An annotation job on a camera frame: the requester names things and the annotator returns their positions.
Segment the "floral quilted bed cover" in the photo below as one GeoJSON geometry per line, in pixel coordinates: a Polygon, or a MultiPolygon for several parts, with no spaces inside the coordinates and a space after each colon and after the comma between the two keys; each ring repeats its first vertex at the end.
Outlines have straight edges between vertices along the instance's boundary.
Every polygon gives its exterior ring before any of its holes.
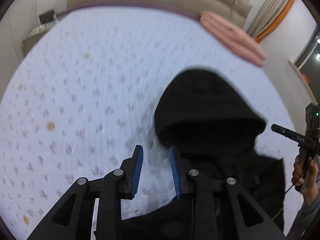
{"type": "Polygon", "coordinates": [[[137,195],[122,215],[142,215],[175,194],[153,114],[170,81],[200,67],[226,79],[268,125],[294,125],[265,72],[225,49],[198,22],[125,7],[77,10],[54,26],[13,75],[1,101],[1,217],[26,239],[80,177],[119,168],[136,145],[137,195]]]}

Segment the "dark window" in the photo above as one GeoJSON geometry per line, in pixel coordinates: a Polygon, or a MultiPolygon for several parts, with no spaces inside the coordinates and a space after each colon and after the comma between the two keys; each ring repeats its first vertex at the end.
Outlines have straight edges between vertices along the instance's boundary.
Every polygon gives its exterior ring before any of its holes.
{"type": "Polygon", "coordinates": [[[314,103],[319,104],[319,25],[295,61],[289,64],[297,72],[314,103]]]}

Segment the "black hooded jacket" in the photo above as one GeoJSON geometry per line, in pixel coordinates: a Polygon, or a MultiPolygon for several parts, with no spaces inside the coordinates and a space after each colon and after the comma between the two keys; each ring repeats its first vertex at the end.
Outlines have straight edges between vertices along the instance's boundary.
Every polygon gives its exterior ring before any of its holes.
{"type": "MultiPolygon", "coordinates": [[[[234,178],[283,233],[283,161],[257,154],[255,140],[265,120],[222,77],[204,69],[180,72],[162,94],[154,120],[163,146],[177,147],[182,159],[209,178],[234,178]]],[[[190,239],[190,214],[176,196],[147,215],[124,220],[123,239],[190,239]]]]}

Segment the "grey bedside table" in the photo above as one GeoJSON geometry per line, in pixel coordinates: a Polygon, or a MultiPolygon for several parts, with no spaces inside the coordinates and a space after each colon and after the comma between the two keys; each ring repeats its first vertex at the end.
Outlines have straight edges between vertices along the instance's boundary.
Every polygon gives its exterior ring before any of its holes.
{"type": "Polygon", "coordinates": [[[29,31],[27,35],[22,40],[22,48],[24,50],[24,55],[26,56],[29,51],[32,50],[33,46],[48,32],[52,27],[56,25],[56,22],[49,22],[46,24],[39,25],[29,31]]]}

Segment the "brown patterned bag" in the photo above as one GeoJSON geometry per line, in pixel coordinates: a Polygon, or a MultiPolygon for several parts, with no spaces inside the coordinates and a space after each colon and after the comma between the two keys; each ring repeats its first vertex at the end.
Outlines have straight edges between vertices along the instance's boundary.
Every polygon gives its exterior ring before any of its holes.
{"type": "Polygon", "coordinates": [[[54,9],[47,10],[39,14],[40,24],[47,24],[55,21],[55,11],[54,9]]]}

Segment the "folded pink blanket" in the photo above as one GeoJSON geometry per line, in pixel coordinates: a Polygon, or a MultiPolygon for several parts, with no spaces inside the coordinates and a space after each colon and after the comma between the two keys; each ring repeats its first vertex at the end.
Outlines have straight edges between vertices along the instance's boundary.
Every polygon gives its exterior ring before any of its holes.
{"type": "Polygon", "coordinates": [[[266,55],[262,47],[240,27],[211,11],[201,13],[200,23],[233,54],[264,66],[266,55]]]}

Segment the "beige and orange curtain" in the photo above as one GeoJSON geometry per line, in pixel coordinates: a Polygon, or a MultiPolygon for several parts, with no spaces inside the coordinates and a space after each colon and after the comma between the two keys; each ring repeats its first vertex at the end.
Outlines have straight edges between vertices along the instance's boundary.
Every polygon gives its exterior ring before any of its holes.
{"type": "Polygon", "coordinates": [[[261,42],[281,24],[295,0],[266,0],[249,27],[247,33],[261,42]]]}

